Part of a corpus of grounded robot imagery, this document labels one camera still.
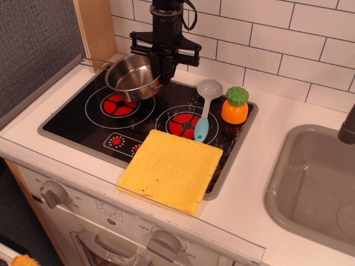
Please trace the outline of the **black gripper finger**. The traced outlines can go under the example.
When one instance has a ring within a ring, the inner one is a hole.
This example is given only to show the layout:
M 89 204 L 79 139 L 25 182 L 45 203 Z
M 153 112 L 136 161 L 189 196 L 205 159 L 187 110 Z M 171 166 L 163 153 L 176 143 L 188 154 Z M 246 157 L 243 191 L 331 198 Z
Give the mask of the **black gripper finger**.
M 162 57 L 161 63 L 162 63 L 162 67 L 161 67 L 162 83 L 163 85 L 168 85 L 170 83 L 171 78 L 175 74 L 176 66 L 179 63 L 179 56 L 168 55 Z
M 152 75 L 160 75 L 161 74 L 161 56 L 150 52 L 149 54 L 150 68 Z

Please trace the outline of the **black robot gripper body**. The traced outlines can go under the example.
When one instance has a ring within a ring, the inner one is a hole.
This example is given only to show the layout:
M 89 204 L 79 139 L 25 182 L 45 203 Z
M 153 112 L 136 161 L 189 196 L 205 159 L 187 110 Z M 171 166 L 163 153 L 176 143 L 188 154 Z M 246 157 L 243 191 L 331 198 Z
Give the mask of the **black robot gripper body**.
M 184 20 L 184 5 L 193 11 L 191 1 L 152 1 L 150 13 L 153 16 L 151 32 L 131 32 L 131 52 L 150 57 L 152 54 L 166 58 L 172 57 L 173 64 L 199 65 L 199 52 L 202 46 L 186 39 L 182 30 L 192 30 L 197 24 L 195 13 L 192 25 Z

